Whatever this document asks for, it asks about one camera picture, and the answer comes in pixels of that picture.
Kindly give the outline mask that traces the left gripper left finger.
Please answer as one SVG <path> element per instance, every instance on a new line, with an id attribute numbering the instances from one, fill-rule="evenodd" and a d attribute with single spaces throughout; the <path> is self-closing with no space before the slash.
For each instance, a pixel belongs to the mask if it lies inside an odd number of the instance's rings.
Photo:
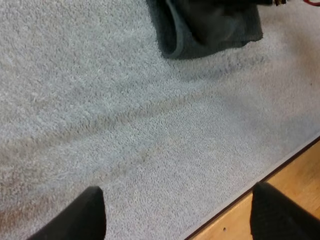
<path id="1" fill-rule="evenodd" d="M 90 186 L 29 239 L 103 240 L 106 227 L 103 191 L 98 186 Z"/>

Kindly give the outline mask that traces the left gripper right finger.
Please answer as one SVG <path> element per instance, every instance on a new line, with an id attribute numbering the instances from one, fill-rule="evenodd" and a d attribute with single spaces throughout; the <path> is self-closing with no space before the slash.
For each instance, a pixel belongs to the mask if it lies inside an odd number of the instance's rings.
<path id="1" fill-rule="evenodd" d="M 254 240 L 318 240 L 320 220 L 267 182 L 252 188 L 250 233 Z"/>

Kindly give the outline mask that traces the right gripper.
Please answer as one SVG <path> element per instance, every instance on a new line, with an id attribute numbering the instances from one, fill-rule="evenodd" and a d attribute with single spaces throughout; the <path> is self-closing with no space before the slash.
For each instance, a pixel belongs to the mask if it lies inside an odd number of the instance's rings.
<path id="1" fill-rule="evenodd" d="M 280 6 L 285 5 L 287 3 L 287 0 L 258 0 L 258 5 L 264 5 L 264 6 Z"/>

